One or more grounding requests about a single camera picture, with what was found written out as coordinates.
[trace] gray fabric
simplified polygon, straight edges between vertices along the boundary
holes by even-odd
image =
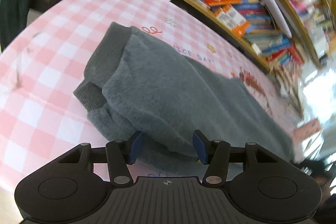
[[[203,177],[207,167],[196,163],[192,145],[196,129],[210,140],[232,146],[256,142],[292,159],[290,138],[240,79],[213,73],[135,27],[112,24],[84,76],[74,94],[88,109],[88,119],[108,140],[145,132],[139,160],[162,171]],[[240,165],[231,165],[228,179],[240,172]]]

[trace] red swirl drawing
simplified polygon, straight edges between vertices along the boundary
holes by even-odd
[[[149,34],[162,33],[161,31],[158,31],[158,29],[153,26],[151,26],[149,29],[147,27],[142,27],[142,30]]]

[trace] folded garment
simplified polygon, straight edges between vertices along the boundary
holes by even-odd
[[[112,23],[74,91],[109,141],[145,133],[139,160],[180,176],[203,177],[192,133],[232,146],[256,142],[289,161],[290,137],[240,79],[227,79],[136,27]],[[228,179],[242,171],[232,164]]]

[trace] table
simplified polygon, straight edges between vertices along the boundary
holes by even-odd
[[[88,122],[73,91],[111,22],[134,25],[226,77],[242,78],[286,132],[291,110],[269,79],[207,26],[165,0],[63,0],[27,27],[0,58],[0,186],[17,183],[82,142],[107,140]],[[95,173],[108,180],[107,166]],[[138,162],[132,176],[167,176]]]

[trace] silver screw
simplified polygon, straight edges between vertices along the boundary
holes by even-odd
[[[118,184],[125,184],[125,183],[129,182],[130,179],[127,176],[117,176],[117,177],[114,178],[113,181],[115,183],[118,183]]]
[[[222,182],[222,179],[218,176],[208,176],[205,181],[210,184],[218,184]]]

